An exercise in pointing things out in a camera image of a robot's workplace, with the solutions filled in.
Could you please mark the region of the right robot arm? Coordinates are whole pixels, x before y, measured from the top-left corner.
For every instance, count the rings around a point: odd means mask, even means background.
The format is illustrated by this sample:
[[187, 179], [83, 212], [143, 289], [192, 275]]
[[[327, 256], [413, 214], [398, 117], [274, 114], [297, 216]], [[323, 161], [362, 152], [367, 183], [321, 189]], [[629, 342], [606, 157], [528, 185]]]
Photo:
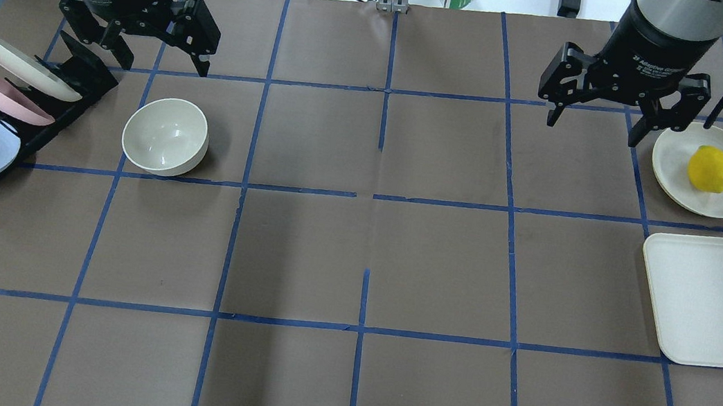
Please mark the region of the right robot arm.
[[547, 125], [569, 105], [599, 99], [640, 109], [630, 147], [653, 130], [686, 130], [713, 96], [711, 77], [692, 69], [721, 37], [723, 0], [630, 0], [601, 51], [587, 55], [568, 42], [544, 70]]

